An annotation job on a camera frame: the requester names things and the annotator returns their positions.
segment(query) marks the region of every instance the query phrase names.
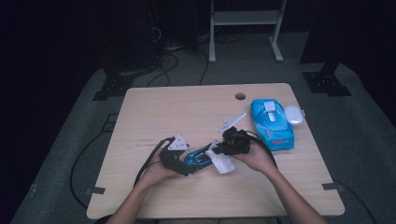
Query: blue box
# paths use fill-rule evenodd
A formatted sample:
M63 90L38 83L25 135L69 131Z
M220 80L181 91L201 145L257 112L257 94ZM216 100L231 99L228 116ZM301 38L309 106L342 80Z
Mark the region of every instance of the blue box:
M294 133L282 105L275 99L255 99L250 113L257 135L270 150L294 148Z

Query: hand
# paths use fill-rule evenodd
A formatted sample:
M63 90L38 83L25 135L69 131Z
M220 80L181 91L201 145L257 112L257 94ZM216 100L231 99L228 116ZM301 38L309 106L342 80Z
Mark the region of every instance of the hand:
M271 158L268 156L264 148L258 143L250 141L250 151L248 154L233 155L239 161L244 162L250 169L267 175L276 170Z
M146 169L145 173L143 173L142 177L140 177L139 182L137 182L138 184L141 183L146 187L151 187L162 182L166 178L177 175L176 172L163 167L160 159L160 153L162 150L163 148L160 148L157 154L149 162L150 165Z

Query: floor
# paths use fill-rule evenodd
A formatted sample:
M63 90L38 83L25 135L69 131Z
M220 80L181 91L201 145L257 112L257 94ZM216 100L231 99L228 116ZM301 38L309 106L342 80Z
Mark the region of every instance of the floor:
M351 96L311 92L302 72L318 71L322 64L299 64L307 33L279 35L283 63L276 62L269 35L236 35L233 43L217 44L217 61L212 64L207 64L207 42L199 50L171 52L162 63L165 71L170 70L168 78L154 79L163 73L158 68L137 76L133 87L289 83L346 207L340 217L326 217L328 222L394 223L395 128L359 77L342 64L335 75ZM111 137L111 132L101 131L107 118L107 125L116 121L111 114L119 113L123 100L121 96L92 100L105 80L102 69L92 74L12 223L94 223L84 206L89 204ZM290 223L286 217L280 220Z

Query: wire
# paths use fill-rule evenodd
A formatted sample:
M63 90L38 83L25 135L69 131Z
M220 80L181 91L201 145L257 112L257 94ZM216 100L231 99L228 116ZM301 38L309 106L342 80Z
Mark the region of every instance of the wire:
M154 164L157 164L157 163L160 163L160 162L161 162L161 161L155 161L155 162L150 163L148 166L154 165Z
M170 142L170 141L172 141L172 138L165 138L165 139L161 140L161 142L152 150L152 152L149 154L148 158L146 159L145 163L142 165L139 172L137 173L136 178L134 180L134 186L136 186L137 182L139 182L142 174L151 165L149 162L152 160L152 158L155 156L155 154L157 154L158 150L161 148L163 143L165 143L166 141Z
M156 42L156 43L157 43L157 41L161 39L161 36L163 35L163 33L162 33L162 32L161 32L161 30L160 30L160 29L158 29L157 27L151 27L151 31L152 31L152 30L156 30L156 31L158 31L158 37L157 37L157 40L153 40L154 42Z
M254 132L252 132L252 131L246 131L247 133L251 133L251 134L253 134L253 135L255 135L258 139L260 139L260 137L256 134L256 133L254 133Z
M274 155L271 152L271 149L267 145L265 145L265 143L260 138L253 137L251 135L249 135L249 138L250 138L250 140L255 141L256 143L260 144L262 146L262 148L264 148L265 152L270 157L270 159L273 162L274 166L277 168L276 160L274 158Z
M201 49L199 49L199 51L201 51L201 53L204 54L204 56L205 56L205 61L206 61L205 71L204 71L204 73L202 74L201 80L199 81L199 86L201 86L202 81L204 80L204 77L205 77L205 75L206 75L207 67L209 66L209 59L207 59L206 54L205 54Z
M113 116L116 117L118 115L119 115L118 113L110 113L110 114L107 115L107 119L106 119L105 123L102 126L102 133L112 133L113 132L113 130L109 130L108 128L106 128L106 126L107 126L107 124L111 124L111 125L113 125L112 127L114 128L115 125L116 125L116 121L110 121L110 119Z
M161 77L161 76L163 76L163 75L167 75L167 76L168 76L167 73L170 72L170 71L172 71L174 68L177 67L177 65L178 65L178 58L177 58L175 55L172 55L172 54L164 54L164 55L171 56L172 58L174 58L174 59L176 60L175 64L174 64L170 69L168 69L168 70L166 70L166 71L163 70L162 73L160 73L158 76L154 77L154 78L147 84L146 87L149 87L149 85L151 85L151 83L152 83L155 79L157 79L158 77Z
M113 116L113 115L116 115L116 114L109 114L109 115L107 116L106 123L108 122L109 117L110 117L110 116ZM86 205L85 203L83 203L82 200L78 198L77 194L75 193L75 191L74 191L74 189L73 189L73 173L74 173L74 170L75 170L75 168L76 168L77 162L78 162L79 159L81 158L82 154L84 154L84 152L87 150L87 148L88 148L96 139L98 139L100 136L102 136L103 133L112 133L110 130L112 130L112 129L115 127L115 125L112 125L112 126L110 126L109 128L104 129L105 125L102 127L102 131L101 131L99 134L97 134L97 135L96 135L96 136L95 136L95 137L94 137L94 138L93 138L93 139L92 139L92 140L91 140L80 152L79 152L79 154L78 154L78 156L77 156L75 162L73 163L72 170L71 170L71 172L70 172L70 178L69 178L70 190L71 190L71 192L72 192L73 197L75 198L75 200L76 200L81 206L83 206L84 208L88 208L88 205Z
M221 29L221 26L217 26L217 28L215 29L214 33L216 33L220 29ZM199 36L197 38L198 44L202 45L204 43L207 43L207 42L205 42L205 40L207 40L209 37L210 37L210 32L207 32L206 34ZM166 50L167 52L171 53L171 52L176 52L178 50L185 49L186 47L187 46L185 46L185 45L180 45L180 46L172 47L172 48L164 48L164 50Z
M240 35L241 35L241 37L238 37L236 34L222 33L222 34L216 35L215 42L217 44L222 44L222 45L233 44L233 43L242 41L245 38L244 34L240 34Z
M366 205L366 203L359 197L359 195L352 189L350 189L346 184L343 182L339 181L338 179L332 177L332 180L341 185L344 189L347 189L355 198L361 203L361 205L364 207L366 210L367 214L370 216L370 219L373 221L374 224L376 224L375 217L373 213L370 211L369 207Z
M163 72L165 73L166 78L168 79L168 85L167 85L167 86L172 86L172 84L171 84L171 78L169 77L168 72L165 71L165 70L163 69L163 64L162 64L162 63L161 63L161 65L160 65L160 67L161 67L161 70L163 70Z

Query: metal stand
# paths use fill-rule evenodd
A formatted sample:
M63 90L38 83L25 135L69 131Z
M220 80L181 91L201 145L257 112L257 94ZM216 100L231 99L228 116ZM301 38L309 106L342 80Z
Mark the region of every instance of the metal stand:
M125 93L134 84L134 78L123 77L112 64L107 64L103 68L106 73L106 80L100 91L93 96L93 101L104 101L109 96L125 96Z
M280 10L261 10L261 11L219 11L215 12L214 0L210 6L210 42L209 42L209 61L216 62L215 52L215 26L217 25L275 25L274 36L269 38L271 47L278 63L283 62L283 57L277 46L277 37L287 0L282 0Z
M327 93L329 96L350 96L352 95L346 86L341 85L334 75L340 59L333 57L326 62L319 72L303 72L306 83L313 93Z

